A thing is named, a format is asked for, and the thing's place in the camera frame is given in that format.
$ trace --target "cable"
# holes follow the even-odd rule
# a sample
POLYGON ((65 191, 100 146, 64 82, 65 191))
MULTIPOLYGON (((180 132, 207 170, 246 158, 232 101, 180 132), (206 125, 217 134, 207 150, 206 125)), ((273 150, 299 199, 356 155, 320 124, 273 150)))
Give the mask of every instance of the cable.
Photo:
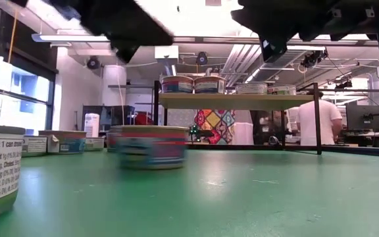
POLYGON ((125 125, 125 119, 124 119, 124 100, 122 98, 122 90, 121 85, 119 83, 119 66, 118 66, 118 59, 116 60, 116 80, 118 81, 118 89, 119 89, 119 97, 121 99, 121 109, 122 109, 122 125, 125 125))
POLYGON ((11 62, 11 54, 13 53, 14 35, 16 33, 16 26, 17 26, 17 14, 18 14, 18 11, 15 10, 13 30, 11 32, 10 50, 9 50, 9 53, 8 53, 8 63, 11 62))
MULTIPOLYGON (((186 63, 178 63, 178 65, 184 65, 184 66, 197 66, 197 65, 191 65, 186 63)), ((200 65, 200 66, 222 66, 225 65, 225 63, 217 63, 217 64, 211 64, 211 65, 200 65)))
MULTIPOLYGON (((336 64, 333 62, 333 60, 327 56, 328 60, 330 60, 330 62, 332 62, 332 64, 339 70, 339 72, 341 73, 341 76, 342 77, 345 77, 346 75, 340 70, 340 68, 338 68, 336 66, 336 64)), ((374 104, 376 104, 377 106, 379 106, 379 104, 377 102, 375 102, 373 99, 371 99, 371 97, 369 97, 367 94, 365 94, 364 92, 361 92, 363 95, 365 95, 369 100, 371 100, 374 104)))
POLYGON ((155 65, 155 64, 157 64, 157 63, 158 63, 158 62, 143 63, 143 64, 140 64, 140 65, 126 65, 125 67, 126 67, 126 68, 133 68, 133 67, 139 67, 139 66, 155 65))

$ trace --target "shelf leg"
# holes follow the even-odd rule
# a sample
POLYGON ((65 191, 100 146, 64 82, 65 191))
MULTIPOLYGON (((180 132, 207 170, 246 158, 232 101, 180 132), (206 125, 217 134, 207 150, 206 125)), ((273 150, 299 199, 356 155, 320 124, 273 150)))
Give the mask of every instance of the shelf leg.
POLYGON ((167 108, 164 108, 163 109, 163 125, 164 126, 168 126, 168 109, 167 108))
POLYGON ((286 120, 285 120, 285 114, 284 111, 280 111, 280 125, 281 125, 281 132, 282 132, 282 147, 283 150, 286 149, 286 120))
POLYGON ((315 106, 315 136, 316 136, 316 153, 321 155, 321 126, 320 126, 320 92, 318 91, 318 83, 314 82, 314 106, 315 106))
POLYGON ((154 118, 153 118, 153 124, 159 125, 159 90, 160 90, 161 83, 156 80, 155 81, 155 91, 154 91, 154 103, 153 103, 153 110, 154 110, 154 118))

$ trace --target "shelf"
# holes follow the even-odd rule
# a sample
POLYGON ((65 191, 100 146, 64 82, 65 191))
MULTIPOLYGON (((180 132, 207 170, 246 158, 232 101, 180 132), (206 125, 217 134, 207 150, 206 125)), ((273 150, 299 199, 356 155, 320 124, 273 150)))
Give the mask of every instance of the shelf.
POLYGON ((312 100, 312 95, 159 94, 159 103, 167 109, 236 109, 280 111, 300 106, 312 100))

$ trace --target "green table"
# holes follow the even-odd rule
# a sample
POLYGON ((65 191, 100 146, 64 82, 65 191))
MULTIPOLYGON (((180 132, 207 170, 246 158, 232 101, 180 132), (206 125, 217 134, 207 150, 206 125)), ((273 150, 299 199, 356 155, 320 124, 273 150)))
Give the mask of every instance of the green table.
POLYGON ((0 236, 379 236, 379 157, 189 151, 123 171, 112 153, 25 158, 0 236))

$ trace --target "patterned fabric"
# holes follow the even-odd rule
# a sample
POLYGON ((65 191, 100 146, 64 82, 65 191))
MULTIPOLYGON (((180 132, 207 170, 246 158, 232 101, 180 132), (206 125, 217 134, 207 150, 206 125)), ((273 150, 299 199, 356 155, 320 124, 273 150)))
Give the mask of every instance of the patterned fabric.
POLYGON ((213 137, 209 138, 211 144, 231 144, 234 136, 235 111, 199 110, 194 123, 202 130, 211 130, 213 137))

